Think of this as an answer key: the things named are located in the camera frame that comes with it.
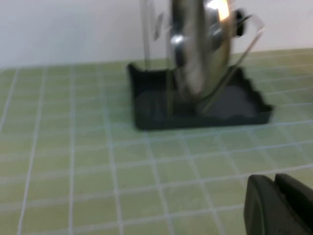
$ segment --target stainless steel pot lid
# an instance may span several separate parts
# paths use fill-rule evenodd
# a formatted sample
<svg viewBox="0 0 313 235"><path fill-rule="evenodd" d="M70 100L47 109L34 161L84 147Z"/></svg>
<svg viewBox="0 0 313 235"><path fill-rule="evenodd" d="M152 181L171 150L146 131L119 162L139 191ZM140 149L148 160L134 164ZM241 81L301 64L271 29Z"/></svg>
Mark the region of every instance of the stainless steel pot lid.
<svg viewBox="0 0 313 235"><path fill-rule="evenodd" d="M218 93L227 82L236 17L228 0L172 0L171 14L169 41L179 92L186 101L199 102ZM262 31L261 24L237 65Z"/></svg>

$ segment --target black plastic object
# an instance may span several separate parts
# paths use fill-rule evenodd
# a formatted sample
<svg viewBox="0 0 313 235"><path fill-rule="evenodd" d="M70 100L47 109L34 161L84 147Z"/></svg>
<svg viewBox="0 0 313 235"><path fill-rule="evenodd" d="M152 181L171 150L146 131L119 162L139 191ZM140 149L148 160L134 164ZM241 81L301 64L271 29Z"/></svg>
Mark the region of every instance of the black plastic object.
<svg viewBox="0 0 313 235"><path fill-rule="evenodd" d="M135 65L127 66L131 81L134 122L140 130L167 130L214 126L257 125L268 123L273 107L262 100L238 69L206 114L184 103L173 81L173 113L167 112L166 70L141 71Z"/></svg>
<svg viewBox="0 0 313 235"><path fill-rule="evenodd" d="M244 209L246 234L313 235L312 195L310 188L287 175L276 175L275 182L251 175Z"/></svg>
<svg viewBox="0 0 313 235"><path fill-rule="evenodd" d="M235 10L235 16L236 16L236 27L237 27L236 35L238 37L241 37L245 34L245 31L246 31L246 23L244 22L246 13L242 9L237 9Z"/></svg>

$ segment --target black plastic base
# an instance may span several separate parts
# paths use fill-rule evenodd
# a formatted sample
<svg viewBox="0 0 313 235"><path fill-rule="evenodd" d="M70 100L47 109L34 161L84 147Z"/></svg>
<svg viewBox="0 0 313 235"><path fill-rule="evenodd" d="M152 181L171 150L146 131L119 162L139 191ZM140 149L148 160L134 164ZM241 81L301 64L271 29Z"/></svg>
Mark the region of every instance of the black plastic base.
<svg viewBox="0 0 313 235"><path fill-rule="evenodd" d="M254 90L242 68L237 70L206 114L185 104L174 82L170 117L167 115L167 70L141 71L133 64L129 64L127 70L132 87L134 122L140 130L266 124L273 113L273 106L267 105Z"/></svg>

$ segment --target white wall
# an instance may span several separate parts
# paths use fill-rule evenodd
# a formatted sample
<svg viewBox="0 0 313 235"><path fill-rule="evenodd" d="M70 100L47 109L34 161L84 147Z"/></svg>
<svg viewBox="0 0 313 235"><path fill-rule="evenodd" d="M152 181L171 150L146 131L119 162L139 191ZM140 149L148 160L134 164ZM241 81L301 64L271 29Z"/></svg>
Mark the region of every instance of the white wall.
<svg viewBox="0 0 313 235"><path fill-rule="evenodd" d="M157 11L169 0L155 0ZM267 30L256 50L313 47L312 0L236 0L259 15ZM143 57L139 0L1 0L0 67ZM253 27L236 40L242 51ZM164 38L152 44L164 56Z"/></svg>

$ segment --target tiled countertop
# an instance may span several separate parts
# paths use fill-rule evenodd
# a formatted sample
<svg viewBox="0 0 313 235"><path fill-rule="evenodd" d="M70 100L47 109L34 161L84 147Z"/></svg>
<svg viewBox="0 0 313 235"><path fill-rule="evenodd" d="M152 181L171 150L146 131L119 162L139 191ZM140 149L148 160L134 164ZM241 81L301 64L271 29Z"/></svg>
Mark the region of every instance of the tiled countertop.
<svg viewBox="0 0 313 235"><path fill-rule="evenodd" d="M250 174L313 187L313 49L246 59L265 126L137 132L125 65L1 72L1 234L243 235Z"/></svg>

